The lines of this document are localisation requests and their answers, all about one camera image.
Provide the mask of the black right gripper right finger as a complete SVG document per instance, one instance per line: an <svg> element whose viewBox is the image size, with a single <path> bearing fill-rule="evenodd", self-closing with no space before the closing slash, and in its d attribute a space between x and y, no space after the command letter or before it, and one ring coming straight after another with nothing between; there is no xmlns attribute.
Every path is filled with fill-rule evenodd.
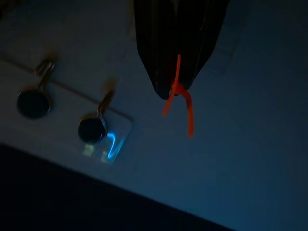
<svg viewBox="0 0 308 231"><path fill-rule="evenodd" d="M212 55L230 0L179 0L177 9L179 82L188 90Z"/></svg>

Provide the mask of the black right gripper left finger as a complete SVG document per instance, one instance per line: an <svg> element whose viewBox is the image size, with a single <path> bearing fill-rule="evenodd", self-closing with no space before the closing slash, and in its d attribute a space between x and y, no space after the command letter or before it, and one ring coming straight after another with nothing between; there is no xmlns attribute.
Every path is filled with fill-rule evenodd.
<svg viewBox="0 0 308 231"><path fill-rule="evenodd" d="M169 98L177 65L176 17L171 0L133 0L138 54L156 94Z"/></svg>

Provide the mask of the orange zip tie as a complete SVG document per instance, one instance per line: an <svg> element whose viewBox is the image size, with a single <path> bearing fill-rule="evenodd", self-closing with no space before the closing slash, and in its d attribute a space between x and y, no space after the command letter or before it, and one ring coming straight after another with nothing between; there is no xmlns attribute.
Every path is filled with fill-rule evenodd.
<svg viewBox="0 0 308 231"><path fill-rule="evenodd" d="M173 82L171 83L171 93L167 102L163 108L162 115L166 116L168 110L171 107L173 102L173 98L175 95L180 95L185 99L186 109L187 109L187 128L188 128L188 137L192 138L194 134L194 114L193 114L193 103L192 97L188 93L188 91L184 88L184 86L179 82L180 77L180 65L181 65L181 54L177 55L177 66L176 66L176 74Z"/></svg>

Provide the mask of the blue round wall hook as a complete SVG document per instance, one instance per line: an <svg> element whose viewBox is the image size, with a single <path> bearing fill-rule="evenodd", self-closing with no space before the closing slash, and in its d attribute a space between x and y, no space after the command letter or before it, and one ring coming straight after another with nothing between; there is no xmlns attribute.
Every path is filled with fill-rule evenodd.
<svg viewBox="0 0 308 231"><path fill-rule="evenodd" d="M20 115L30 120L44 117L52 108L51 96L46 88L58 60L55 52L47 53L34 68L33 74L40 78L37 85L20 90L16 107Z"/></svg>
<svg viewBox="0 0 308 231"><path fill-rule="evenodd" d="M84 115L78 124L78 136L87 144L96 144L107 135L108 129L103 118L106 113L115 93L116 79L109 78L106 81L106 94L100 102L96 112Z"/></svg>

